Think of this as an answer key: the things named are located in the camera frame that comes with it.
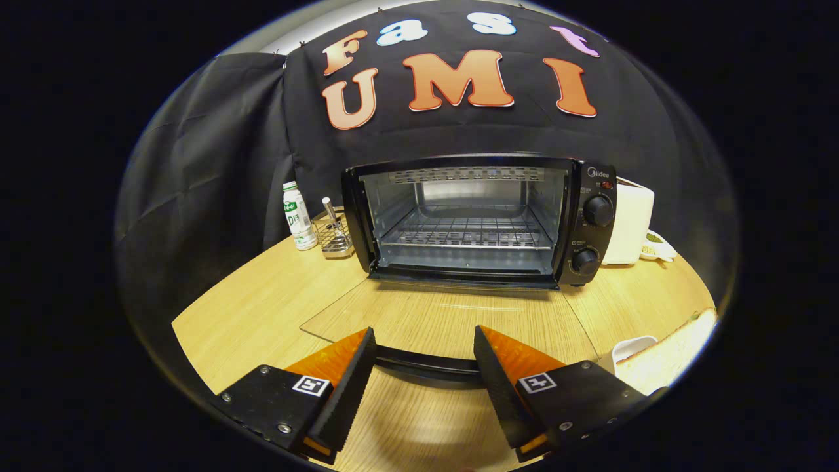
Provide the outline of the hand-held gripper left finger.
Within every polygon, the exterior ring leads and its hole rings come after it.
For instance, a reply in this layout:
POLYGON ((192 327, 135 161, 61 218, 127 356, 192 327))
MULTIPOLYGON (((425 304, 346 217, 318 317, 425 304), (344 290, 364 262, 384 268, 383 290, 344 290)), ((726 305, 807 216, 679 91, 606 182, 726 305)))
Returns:
POLYGON ((306 459, 333 464, 376 359, 374 329, 348 335, 278 368, 261 364, 216 396, 216 409, 246 431, 306 459))

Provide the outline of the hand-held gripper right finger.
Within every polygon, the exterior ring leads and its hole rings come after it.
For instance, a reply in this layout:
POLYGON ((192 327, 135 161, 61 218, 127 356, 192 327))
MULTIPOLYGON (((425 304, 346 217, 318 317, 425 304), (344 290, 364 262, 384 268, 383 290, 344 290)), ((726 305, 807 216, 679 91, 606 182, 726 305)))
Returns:
POLYGON ((501 430, 520 462, 563 455, 612 432, 658 401, 592 361, 566 364, 478 325, 473 352, 501 430))

